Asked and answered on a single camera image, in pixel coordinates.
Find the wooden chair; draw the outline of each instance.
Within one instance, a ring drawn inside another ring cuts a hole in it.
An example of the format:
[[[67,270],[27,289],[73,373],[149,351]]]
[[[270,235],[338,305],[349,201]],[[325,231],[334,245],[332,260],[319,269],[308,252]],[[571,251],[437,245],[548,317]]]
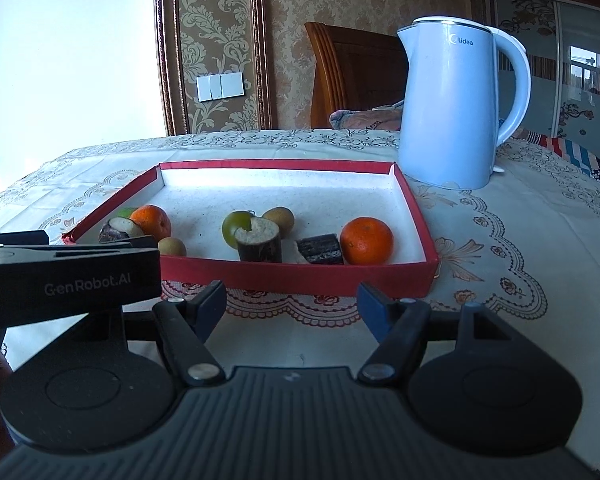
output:
[[[407,57],[397,36],[304,24],[315,55],[311,127],[331,128],[336,110],[371,110],[404,99]]]

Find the glass cabinet door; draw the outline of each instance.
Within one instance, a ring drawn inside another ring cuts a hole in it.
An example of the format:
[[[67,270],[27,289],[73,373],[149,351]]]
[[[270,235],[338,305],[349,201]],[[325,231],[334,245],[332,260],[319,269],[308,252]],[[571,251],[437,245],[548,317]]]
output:
[[[557,136],[600,158],[600,11],[557,5],[562,57]]]
[[[522,126],[552,134],[557,93],[557,32],[555,4],[549,0],[494,0],[497,27],[520,40],[531,68],[531,99]],[[515,93],[513,68],[498,54],[500,118],[509,114]]]

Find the table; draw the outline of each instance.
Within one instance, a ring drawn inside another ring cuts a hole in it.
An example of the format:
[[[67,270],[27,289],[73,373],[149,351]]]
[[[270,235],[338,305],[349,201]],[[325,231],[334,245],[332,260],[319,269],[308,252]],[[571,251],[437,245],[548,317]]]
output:
[[[212,158],[335,158],[392,161],[397,134],[366,130],[220,132],[73,150],[0,195],[0,231],[44,229],[52,243],[109,195],[163,161]],[[585,403],[570,447],[600,466],[600,184],[555,154],[511,139],[498,152],[504,174],[473,192],[410,182],[441,258],[426,298],[457,310],[480,301],[567,367]],[[167,296],[199,284],[163,283]],[[125,307],[149,308],[152,302]],[[79,317],[10,329],[19,366]],[[154,348],[132,349],[157,358]],[[376,342],[354,298],[230,290],[207,343],[233,365],[347,365],[356,372]],[[436,344],[427,358],[449,351]]]

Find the tangerine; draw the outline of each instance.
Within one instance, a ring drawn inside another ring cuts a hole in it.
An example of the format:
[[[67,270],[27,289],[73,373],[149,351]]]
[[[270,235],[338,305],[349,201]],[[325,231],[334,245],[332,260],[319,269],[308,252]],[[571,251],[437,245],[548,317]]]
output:
[[[382,265],[394,251],[394,234],[377,218],[355,218],[340,233],[344,258],[353,265]]]
[[[133,211],[129,219],[135,222],[144,234],[154,237],[156,242],[171,236],[171,220],[157,205],[143,205]]]

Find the blue kettle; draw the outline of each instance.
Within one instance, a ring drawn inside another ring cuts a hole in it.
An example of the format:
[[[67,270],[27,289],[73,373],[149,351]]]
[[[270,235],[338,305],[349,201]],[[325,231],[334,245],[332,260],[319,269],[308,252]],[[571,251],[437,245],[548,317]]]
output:
[[[409,59],[398,166],[438,187],[486,186],[496,148],[520,126],[529,106],[524,46],[498,28],[446,16],[414,20],[398,37]],[[513,107],[501,126],[498,50],[509,58],[516,79]]]

